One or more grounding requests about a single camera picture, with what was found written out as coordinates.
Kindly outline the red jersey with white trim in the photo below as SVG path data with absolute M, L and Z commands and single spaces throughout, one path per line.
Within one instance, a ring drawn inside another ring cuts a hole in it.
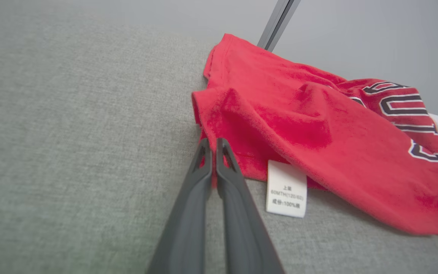
M 416 88 L 346 80 L 225 34 L 192 94 L 212 151 L 232 147 L 243 175 L 265 181 L 288 163 L 386 225 L 438 235 L 438 116 Z

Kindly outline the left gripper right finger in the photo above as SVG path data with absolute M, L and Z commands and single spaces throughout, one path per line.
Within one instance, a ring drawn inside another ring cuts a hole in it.
M 229 142 L 217 139 L 217 188 L 224 205 L 227 274 L 284 274 Z

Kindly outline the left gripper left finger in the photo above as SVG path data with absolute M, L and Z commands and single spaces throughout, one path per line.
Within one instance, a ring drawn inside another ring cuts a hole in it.
M 147 274 L 205 274 L 206 203 L 211 191 L 212 171 L 209 141 L 202 139 Z

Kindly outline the grey metal partition post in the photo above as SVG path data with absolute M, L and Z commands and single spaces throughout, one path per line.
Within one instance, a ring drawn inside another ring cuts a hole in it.
M 280 40 L 282 33 L 286 29 L 300 2 L 301 0 L 277 1 L 260 40 L 257 43 L 258 47 L 273 52 L 273 49 Z

